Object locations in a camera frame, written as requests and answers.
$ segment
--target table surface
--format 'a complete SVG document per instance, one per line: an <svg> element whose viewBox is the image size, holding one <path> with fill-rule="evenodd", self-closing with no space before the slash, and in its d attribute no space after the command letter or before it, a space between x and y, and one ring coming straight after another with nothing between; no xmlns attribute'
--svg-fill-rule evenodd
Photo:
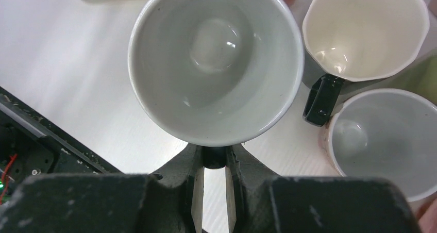
<svg viewBox="0 0 437 233"><path fill-rule="evenodd" d="M0 0L0 86L125 173L150 173L186 143L153 123L127 72L133 24L147 0ZM311 0L291 7L301 25ZM437 20L420 55L437 45ZM281 175L337 175L301 117L301 85L285 116L244 143ZM204 229L227 232L224 169L205 171Z"/></svg>

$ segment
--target white mug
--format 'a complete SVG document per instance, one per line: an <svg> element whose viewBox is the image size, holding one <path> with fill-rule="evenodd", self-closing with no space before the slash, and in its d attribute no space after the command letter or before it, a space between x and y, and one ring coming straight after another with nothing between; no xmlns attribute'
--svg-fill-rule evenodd
<svg viewBox="0 0 437 233"><path fill-rule="evenodd" d="M203 146L242 143L272 127L303 65L299 28L282 0L149 0L128 51L149 117Z"/></svg>
<svg viewBox="0 0 437 233"><path fill-rule="evenodd" d="M325 124L345 81L387 78L404 69L428 30L423 0L313 0L302 34L310 59L327 74L312 86L305 119Z"/></svg>
<svg viewBox="0 0 437 233"><path fill-rule="evenodd" d="M392 181L408 201L437 191L437 106L398 89L369 90L335 109L320 146L342 176Z"/></svg>

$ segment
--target red wire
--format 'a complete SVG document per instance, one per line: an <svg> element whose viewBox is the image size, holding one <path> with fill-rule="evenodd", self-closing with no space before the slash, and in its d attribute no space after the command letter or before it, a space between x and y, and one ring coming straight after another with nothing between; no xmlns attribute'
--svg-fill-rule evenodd
<svg viewBox="0 0 437 233"><path fill-rule="evenodd" d="M15 153L15 155L13 155L11 157L11 160L9 161L8 165L6 165L5 171L2 174L2 183L5 182L6 174L8 173L9 168L11 168L11 166L12 166L13 162L15 161L16 157L17 157L17 153ZM5 183L5 186L3 188L3 192L0 195L0 205L2 204L3 197L5 196L6 191L8 190L8 187L9 187L9 176L6 179L6 183Z"/></svg>

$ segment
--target screw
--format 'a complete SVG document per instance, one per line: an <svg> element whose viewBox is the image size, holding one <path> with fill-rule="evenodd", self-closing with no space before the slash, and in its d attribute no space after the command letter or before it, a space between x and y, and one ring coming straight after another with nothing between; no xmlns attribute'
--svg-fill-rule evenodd
<svg viewBox="0 0 437 233"><path fill-rule="evenodd" d="M40 169L32 170L32 175L39 175L39 174L41 174L41 170Z"/></svg>

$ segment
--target mug handle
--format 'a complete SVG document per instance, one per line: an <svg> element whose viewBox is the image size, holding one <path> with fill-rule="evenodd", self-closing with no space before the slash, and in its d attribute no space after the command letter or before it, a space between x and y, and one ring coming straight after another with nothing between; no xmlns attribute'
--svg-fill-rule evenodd
<svg viewBox="0 0 437 233"><path fill-rule="evenodd" d="M304 110L304 119L315 126L323 126L329 121L344 79L325 74L311 87Z"/></svg>

